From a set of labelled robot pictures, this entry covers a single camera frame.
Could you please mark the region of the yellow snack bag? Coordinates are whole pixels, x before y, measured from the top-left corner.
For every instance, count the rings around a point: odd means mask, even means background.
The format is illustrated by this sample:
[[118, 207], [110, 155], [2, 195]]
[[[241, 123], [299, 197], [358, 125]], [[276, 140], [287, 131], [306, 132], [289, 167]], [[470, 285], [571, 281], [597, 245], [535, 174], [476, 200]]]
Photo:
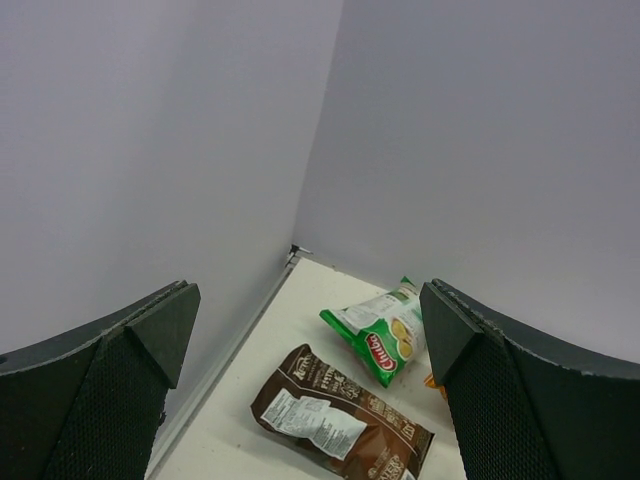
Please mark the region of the yellow snack bag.
[[448, 400], [446, 388], [436, 382], [435, 377], [432, 373], [429, 373], [424, 379], [424, 385], [430, 389], [437, 390], [445, 401]]

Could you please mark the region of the green Chuba chips bag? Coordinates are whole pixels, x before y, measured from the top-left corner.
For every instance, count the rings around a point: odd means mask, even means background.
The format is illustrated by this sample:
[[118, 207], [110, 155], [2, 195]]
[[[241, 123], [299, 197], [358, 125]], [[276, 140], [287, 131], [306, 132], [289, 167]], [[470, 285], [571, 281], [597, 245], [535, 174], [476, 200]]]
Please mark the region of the green Chuba chips bag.
[[404, 277], [393, 290], [342, 309], [324, 309], [319, 316], [387, 388], [426, 351], [419, 294], [418, 287]]

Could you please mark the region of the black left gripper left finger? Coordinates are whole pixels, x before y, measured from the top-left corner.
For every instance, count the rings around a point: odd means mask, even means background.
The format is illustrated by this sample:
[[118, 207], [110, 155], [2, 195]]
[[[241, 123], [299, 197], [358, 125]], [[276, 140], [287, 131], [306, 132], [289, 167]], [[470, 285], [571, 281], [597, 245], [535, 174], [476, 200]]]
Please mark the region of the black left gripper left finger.
[[173, 282], [1, 356], [4, 479], [142, 479], [201, 301]]

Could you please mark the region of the dark brown snack bag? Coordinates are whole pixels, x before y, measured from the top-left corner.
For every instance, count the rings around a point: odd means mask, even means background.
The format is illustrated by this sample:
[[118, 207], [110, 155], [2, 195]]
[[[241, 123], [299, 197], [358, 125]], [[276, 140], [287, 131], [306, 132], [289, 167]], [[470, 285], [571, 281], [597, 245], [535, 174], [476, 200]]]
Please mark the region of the dark brown snack bag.
[[262, 428], [343, 479], [417, 479], [434, 438], [307, 344], [271, 374], [251, 412]]

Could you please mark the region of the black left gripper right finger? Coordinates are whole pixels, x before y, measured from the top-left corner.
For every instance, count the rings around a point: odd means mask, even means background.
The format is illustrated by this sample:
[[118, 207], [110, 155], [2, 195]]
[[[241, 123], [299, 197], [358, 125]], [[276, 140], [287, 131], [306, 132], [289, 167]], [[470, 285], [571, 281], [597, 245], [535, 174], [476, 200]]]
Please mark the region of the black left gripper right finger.
[[639, 366], [530, 327], [434, 279], [432, 374], [469, 479], [636, 479]]

